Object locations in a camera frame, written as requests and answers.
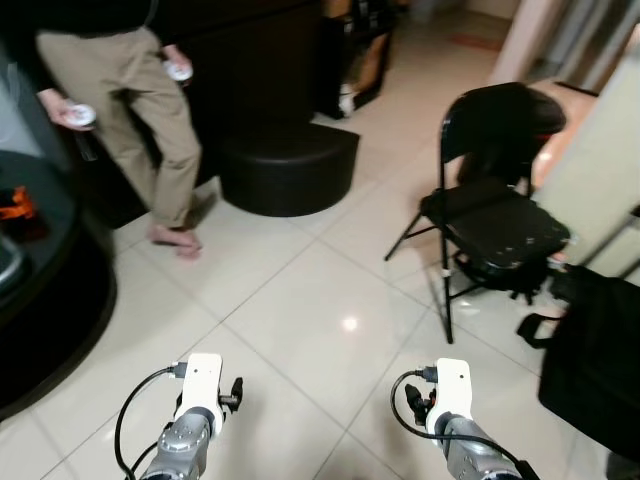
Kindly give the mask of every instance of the black cable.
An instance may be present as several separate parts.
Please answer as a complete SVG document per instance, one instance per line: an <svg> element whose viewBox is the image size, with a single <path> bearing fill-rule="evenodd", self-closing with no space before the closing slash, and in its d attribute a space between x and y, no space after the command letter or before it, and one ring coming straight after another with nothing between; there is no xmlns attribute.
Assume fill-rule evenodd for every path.
<svg viewBox="0 0 640 480"><path fill-rule="evenodd" d="M122 421L124 420L124 414L127 412L127 408L129 408L129 404L131 404L131 401L140 392L140 390L142 390L147 384L149 384L151 381L155 380L159 376L164 375L165 373L170 373L172 371L173 371L173 367L167 367L149 375L142 382L140 382L136 388L133 389L133 391L129 394L124 404L122 405L122 409L120 410L120 414L118 415L118 421L116 422L116 433L113 439L113 450L116 454L116 462L118 462L118 466L120 467L120 470L122 470L126 475L125 480L136 480L136 476L133 473L133 470L129 468L129 466L125 463L124 459L122 458L122 451L120 448L120 432L122 430Z"/></svg>
<svg viewBox="0 0 640 480"><path fill-rule="evenodd" d="M136 460L136 463L133 464L133 467L131 467L131 470L133 470L133 473L136 473L136 470L138 469L138 467L140 466L140 464L142 462L144 462L144 459L147 458L147 455L149 455L151 452L153 452L153 450L158 446L158 442L153 442L151 445L149 445L147 447L147 449L142 452L140 454L140 456L138 457L138 460Z"/></svg>
<svg viewBox="0 0 640 480"><path fill-rule="evenodd" d="M486 445L487 447L493 448L495 451L497 451L497 452L501 453L502 455L504 455L505 457L507 457L509 460L511 460L511 462L513 462L513 464L515 465L516 469L518 469L518 466L520 464L520 460L518 460L515 457L515 455L513 455L512 453L510 453L508 450L506 450L505 448L501 447L500 445L498 445L496 442L493 442L493 441L488 440L486 438L476 437L475 435L451 435L451 434L449 434L449 435L434 435L434 434L431 434L431 433L421 432L420 430L417 430L417 429L413 428L411 425L409 425L407 422L405 422L404 419L398 413L398 409L396 408L396 392L397 392L398 387L400 386L400 384L406 378L412 377L412 376L423 378L421 370L413 370L411 372L405 372L402 375L400 375L400 377L396 380L396 383L394 383L393 387L391 388L391 411L393 412L393 416L396 417L396 420L398 420L398 422L400 422L400 425L402 425L406 430L410 431L414 435L417 435L417 436L422 437L422 438L427 438L429 440L459 440L459 441L465 441L465 442L481 443L483 445Z"/></svg>

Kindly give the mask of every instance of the khaki pants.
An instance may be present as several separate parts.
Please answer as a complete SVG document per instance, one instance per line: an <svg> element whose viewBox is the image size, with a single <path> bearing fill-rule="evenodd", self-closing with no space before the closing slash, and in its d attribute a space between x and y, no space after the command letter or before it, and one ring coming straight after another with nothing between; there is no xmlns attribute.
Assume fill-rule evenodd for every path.
<svg viewBox="0 0 640 480"><path fill-rule="evenodd" d="M37 45L64 93L95 109L94 133L154 220L181 227L189 211L200 145L182 90L158 56L158 39L146 28L98 38L47 32L38 34ZM125 102L153 131L163 154L157 171Z"/></svg>

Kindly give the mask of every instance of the bare foot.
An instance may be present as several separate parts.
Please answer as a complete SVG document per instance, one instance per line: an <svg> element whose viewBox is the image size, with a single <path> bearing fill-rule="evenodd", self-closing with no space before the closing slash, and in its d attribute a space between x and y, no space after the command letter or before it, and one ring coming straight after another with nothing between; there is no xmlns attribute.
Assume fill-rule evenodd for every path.
<svg viewBox="0 0 640 480"><path fill-rule="evenodd" d="M156 245L176 247L176 253L181 257L197 258L202 245L193 230L179 230L153 225L147 235Z"/></svg>

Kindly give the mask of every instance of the black shirt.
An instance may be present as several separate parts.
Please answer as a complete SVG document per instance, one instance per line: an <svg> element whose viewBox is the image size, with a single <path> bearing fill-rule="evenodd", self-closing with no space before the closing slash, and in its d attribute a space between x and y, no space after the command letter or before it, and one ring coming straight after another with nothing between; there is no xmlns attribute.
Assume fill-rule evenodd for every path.
<svg viewBox="0 0 640 480"><path fill-rule="evenodd" d="M169 43L166 0L6 0L0 7L0 35L37 90L51 88L50 76L36 49L39 31L108 35L147 26Z"/></svg>

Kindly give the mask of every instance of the bag strap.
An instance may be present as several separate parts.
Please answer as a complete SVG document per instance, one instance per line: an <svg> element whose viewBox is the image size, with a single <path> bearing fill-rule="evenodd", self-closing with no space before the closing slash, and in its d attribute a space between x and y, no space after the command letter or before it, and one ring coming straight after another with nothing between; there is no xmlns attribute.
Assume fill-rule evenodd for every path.
<svg viewBox="0 0 640 480"><path fill-rule="evenodd" d="M558 321L559 318L545 317L537 313L532 313L522 321L516 333L535 349L548 348L549 345L551 345L553 337L536 338L536 333L538 333L540 325L542 325L542 322L545 320Z"/></svg>

